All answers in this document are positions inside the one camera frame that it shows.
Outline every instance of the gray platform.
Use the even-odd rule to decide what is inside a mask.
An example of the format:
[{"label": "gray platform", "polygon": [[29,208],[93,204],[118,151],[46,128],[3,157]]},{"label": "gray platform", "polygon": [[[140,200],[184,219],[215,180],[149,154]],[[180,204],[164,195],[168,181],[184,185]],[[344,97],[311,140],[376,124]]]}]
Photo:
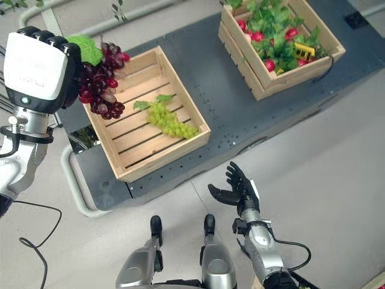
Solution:
[{"label": "gray platform", "polygon": [[[115,179],[100,145],[77,154],[96,206],[110,210],[127,200],[140,203],[157,197],[319,113],[384,67],[385,40],[371,26],[353,30],[344,21],[343,16],[354,12],[352,6],[344,0],[309,3],[344,45],[346,54],[321,81],[302,83],[260,102],[217,36],[219,14],[131,49],[130,54],[137,55],[162,47],[212,134],[207,146],[131,184]],[[80,102],[61,110],[60,117],[68,134],[90,125]]]}]

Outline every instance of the red grapes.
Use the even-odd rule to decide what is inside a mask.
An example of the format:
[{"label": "red grapes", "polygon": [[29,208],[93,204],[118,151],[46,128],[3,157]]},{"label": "red grapes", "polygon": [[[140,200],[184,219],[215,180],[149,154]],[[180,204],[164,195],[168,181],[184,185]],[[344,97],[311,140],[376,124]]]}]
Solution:
[{"label": "red grapes", "polygon": [[125,106],[117,102],[114,95],[118,86],[114,71],[123,68],[130,56],[113,43],[103,42],[102,52],[102,61],[97,66],[83,62],[80,76],[76,79],[79,100],[90,104],[91,112],[101,114],[104,119],[118,119]]}]

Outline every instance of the wooden crate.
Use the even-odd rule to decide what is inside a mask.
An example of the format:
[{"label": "wooden crate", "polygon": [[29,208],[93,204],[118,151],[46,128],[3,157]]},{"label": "wooden crate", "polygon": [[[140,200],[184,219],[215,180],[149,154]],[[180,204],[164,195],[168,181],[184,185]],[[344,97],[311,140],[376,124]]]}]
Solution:
[{"label": "wooden crate", "polygon": [[[250,37],[242,31],[236,22],[240,19],[246,20],[251,15],[246,9],[247,2],[248,1],[244,1],[243,5],[235,11],[233,11],[230,5],[224,5],[219,35],[221,40],[225,43],[228,52],[232,53],[230,50],[236,50],[237,54],[240,52],[242,55],[241,62],[245,63],[245,65],[241,66],[250,67],[251,71],[258,79],[258,84],[254,84],[254,86],[261,87],[262,92],[260,94],[262,95],[256,96],[257,99],[262,99],[300,82],[314,78],[329,69],[331,66],[331,57],[324,57],[281,75],[277,75],[274,71],[269,72],[254,47],[251,45]],[[304,25],[300,26],[299,30],[305,36],[308,36],[310,34],[309,31],[313,30],[316,26],[319,27],[321,30],[318,37],[319,42],[325,49],[330,49],[334,62],[345,53],[345,48],[343,48],[338,39],[335,38],[333,33],[327,28],[326,24],[319,18],[305,0],[284,0],[282,1],[282,4],[286,5],[292,11],[293,17],[298,15],[304,19]],[[237,49],[230,49],[230,47],[234,45]]]},{"label": "wooden crate", "polygon": [[[118,80],[116,98],[126,109],[119,119],[103,120],[84,105],[117,179],[135,181],[208,143],[209,127],[159,46],[132,58],[122,72],[127,76]],[[155,101],[160,94],[174,95],[167,108],[199,135],[164,135],[148,123],[147,111],[133,110],[135,101]]]}]

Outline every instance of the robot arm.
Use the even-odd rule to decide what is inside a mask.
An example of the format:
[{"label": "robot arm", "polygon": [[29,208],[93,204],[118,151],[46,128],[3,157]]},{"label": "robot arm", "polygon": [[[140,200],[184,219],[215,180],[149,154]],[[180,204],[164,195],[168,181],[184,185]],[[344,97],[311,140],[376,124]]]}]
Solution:
[{"label": "robot arm", "polygon": [[277,251],[270,221],[260,217],[259,194],[254,181],[247,179],[233,162],[227,170],[227,182],[232,191],[220,190],[212,184],[208,185],[209,191],[219,202],[237,207],[240,218],[235,219],[233,232],[245,237],[242,248],[250,257],[256,276],[266,289],[298,289]]},{"label": "robot arm", "polygon": [[49,31],[29,26],[10,33],[4,80],[15,104],[10,126],[2,126],[0,150],[0,217],[33,182],[36,168],[52,143],[50,114],[73,104],[81,65],[80,49]]}]

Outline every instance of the grape bunch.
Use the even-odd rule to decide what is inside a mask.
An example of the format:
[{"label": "grape bunch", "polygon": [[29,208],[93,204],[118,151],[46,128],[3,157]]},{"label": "grape bunch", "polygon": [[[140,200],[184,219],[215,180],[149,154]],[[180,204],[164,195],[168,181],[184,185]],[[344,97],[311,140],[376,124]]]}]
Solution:
[{"label": "grape bunch", "polygon": [[83,62],[77,79],[79,100],[91,105],[91,112],[104,119],[118,119],[125,106],[117,102],[115,93],[118,82],[114,79],[116,69],[125,66],[130,56],[113,43],[102,43],[103,58],[97,66]]},{"label": "grape bunch", "polygon": [[147,121],[162,129],[170,137],[193,138],[199,130],[187,123],[178,121],[176,113],[170,112],[164,102],[149,102]]}]

